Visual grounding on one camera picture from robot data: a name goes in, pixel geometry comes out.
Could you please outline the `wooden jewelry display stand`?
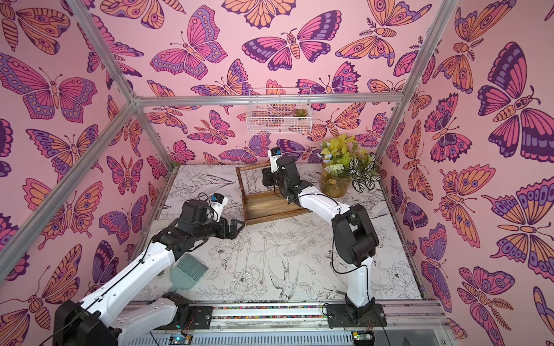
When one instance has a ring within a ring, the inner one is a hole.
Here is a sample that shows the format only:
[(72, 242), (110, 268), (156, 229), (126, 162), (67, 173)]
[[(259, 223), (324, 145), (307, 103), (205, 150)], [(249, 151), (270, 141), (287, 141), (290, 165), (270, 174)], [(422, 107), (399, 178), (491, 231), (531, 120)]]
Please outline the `wooden jewelry display stand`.
[(286, 199), (276, 194), (277, 188), (273, 188), (273, 186), (267, 192), (250, 193), (247, 181), (243, 176), (247, 173), (262, 174), (262, 170), (265, 168), (271, 168), (271, 164), (267, 162), (236, 167), (242, 201), (242, 214), (246, 225), (252, 226), (309, 213), (307, 209), (294, 203), (288, 204)]

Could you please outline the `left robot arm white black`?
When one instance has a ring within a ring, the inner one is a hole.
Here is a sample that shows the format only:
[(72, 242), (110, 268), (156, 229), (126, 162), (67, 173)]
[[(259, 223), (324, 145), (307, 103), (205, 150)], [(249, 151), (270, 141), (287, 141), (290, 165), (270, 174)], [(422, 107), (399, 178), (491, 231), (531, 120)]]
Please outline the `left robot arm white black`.
[(176, 292), (126, 313), (131, 300), (158, 274), (192, 258), (211, 238), (236, 239), (245, 222), (222, 216), (225, 197), (184, 202), (180, 217), (151, 238), (138, 257), (81, 301), (57, 308), (54, 331), (45, 345), (125, 345), (160, 327), (188, 327), (190, 300)]

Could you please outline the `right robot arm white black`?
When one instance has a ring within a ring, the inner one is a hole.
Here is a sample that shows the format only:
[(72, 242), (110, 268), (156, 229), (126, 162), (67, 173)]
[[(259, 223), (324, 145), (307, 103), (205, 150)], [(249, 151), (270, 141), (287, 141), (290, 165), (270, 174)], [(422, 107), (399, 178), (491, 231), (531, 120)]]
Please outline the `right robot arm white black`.
[(278, 188), (288, 204), (307, 209), (330, 224), (332, 254), (337, 254), (349, 266), (339, 271), (335, 268), (335, 261), (330, 261), (333, 272), (348, 280), (346, 314), (355, 324), (367, 322), (369, 314), (377, 310), (371, 288), (371, 270), (379, 239), (365, 207), (339, 203), (303, 180), (295, 159), (283, 155), (280, 149), (270, 149), (268, 156), (271, 166), (263, 169), (263, 185)]

